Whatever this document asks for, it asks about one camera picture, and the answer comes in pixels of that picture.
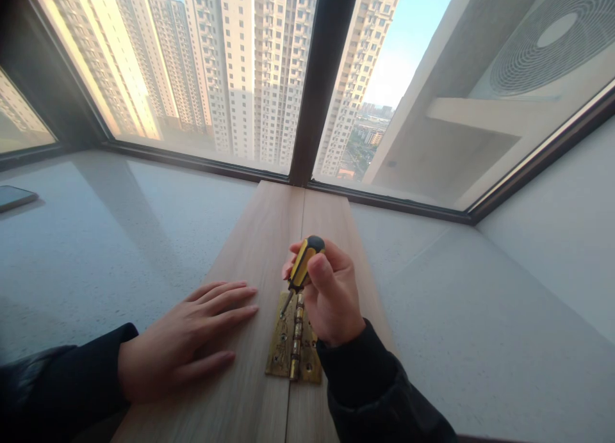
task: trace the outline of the glass pane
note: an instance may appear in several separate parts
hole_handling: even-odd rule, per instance
[[[39,0],[114,137],[288,173],[316,0]]]
[[[615,0],[357,0],[313,177],[465,210],[612,86],[614,40]]]
[[[0,68],[0,154],[56,140]]]

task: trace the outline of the smartphone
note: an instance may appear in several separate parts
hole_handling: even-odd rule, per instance
[[[0,213],[9,211],[17,206],[32,203],[38,195],[28,190],[11,186],[0,186]]]

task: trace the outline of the brass hinge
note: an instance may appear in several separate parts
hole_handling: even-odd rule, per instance
[[[322,368],[316,353],[318,338],[309,323],[303,293],[293,296],[284,317],[280,319],[278,314],[287,297],[286,291],[280,294],[265,374],[292,381],[320,383]]]

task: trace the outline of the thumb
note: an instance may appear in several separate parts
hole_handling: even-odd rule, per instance
[[[307,273],[319,293],[327,295],[337,291],[338,281],[324,254],[316,254],[307,262]]]
[[[220,351],[208,357],[202,358],[180,366],[176,369],[176,382],[178,385],[208,376],[219,371],[233,362],[235,352]]]

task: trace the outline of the hand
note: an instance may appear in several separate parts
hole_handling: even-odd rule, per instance
[[[309,282],[304,295],[312,329],[328,347],[355,339],[365,329],[359,308],[359,292],[352,259],[332,241],[325,239],[325,253],[307,263]],[[302,242],[290,246],[294,257],[284,264],[282,278],[288,280]]]
[[[256,294],[246,282],[215,282],[201,286],[151,325],[120,345],[117,374],[131,403],[161,398],[197,378],[231,364],[234,352],[220,351],[202,359],[194,352],[210,339],[252,317],[258,306],[224,312]]]

